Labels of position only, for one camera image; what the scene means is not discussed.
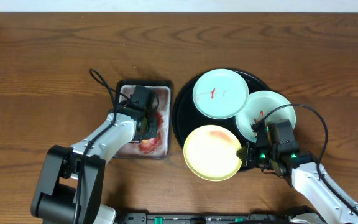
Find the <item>yellow plate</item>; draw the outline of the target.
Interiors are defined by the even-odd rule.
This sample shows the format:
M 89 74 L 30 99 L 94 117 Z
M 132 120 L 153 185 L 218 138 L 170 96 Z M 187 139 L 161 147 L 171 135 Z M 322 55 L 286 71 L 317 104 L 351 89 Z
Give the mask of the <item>yellow plate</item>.
M 236 174 L 242 161 L 237 156 L 241 144 L 228 129 L 206 125 L 193 130 L 183 145 L 183 155 L 189 169 L 198 177 L 219 182 Z

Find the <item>light green plate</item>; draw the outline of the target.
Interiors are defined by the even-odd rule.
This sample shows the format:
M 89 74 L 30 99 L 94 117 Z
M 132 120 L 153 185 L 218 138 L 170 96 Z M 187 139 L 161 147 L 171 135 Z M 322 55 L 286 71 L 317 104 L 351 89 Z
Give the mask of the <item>light green plate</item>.
M 290 102 L 281 94 L 274 91 L 257 91 L 251 93 L 245 107 L 236 114 L 236 126 L 239 132 L 250 142 L 256 143 L 256 136 L 252 132 L 251 125 L 260 121 L 269 112 Z M 282 108 L 270 115 L 266 122 L 288 119 L 292 128 L 296 125 L 296 113 L 293 107 Z

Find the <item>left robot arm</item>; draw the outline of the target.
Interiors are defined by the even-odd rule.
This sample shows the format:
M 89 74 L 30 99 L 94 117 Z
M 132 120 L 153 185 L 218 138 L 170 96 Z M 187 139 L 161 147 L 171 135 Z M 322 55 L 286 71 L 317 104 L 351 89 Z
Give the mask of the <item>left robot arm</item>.
M 101 204 L 106 164 L 123 145 L 157 135 L 155 109 L 118 105 L 117 110 L 84 140 L 48 150 L 32 216 L 46 223 L 96 223 L 98 216 L 115 216 L 114 209 Z

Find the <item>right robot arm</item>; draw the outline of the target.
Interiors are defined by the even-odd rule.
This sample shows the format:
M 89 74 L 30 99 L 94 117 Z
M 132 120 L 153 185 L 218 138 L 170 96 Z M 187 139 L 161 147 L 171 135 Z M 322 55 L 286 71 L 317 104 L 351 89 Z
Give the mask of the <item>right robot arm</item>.
M 326 223 L 358 223 L 358 203 L 335 183 L 312 154 L 300 151 L 297 141 L 246 144 L 237 156 L 250 168 L 271 170 L 285 179 Z

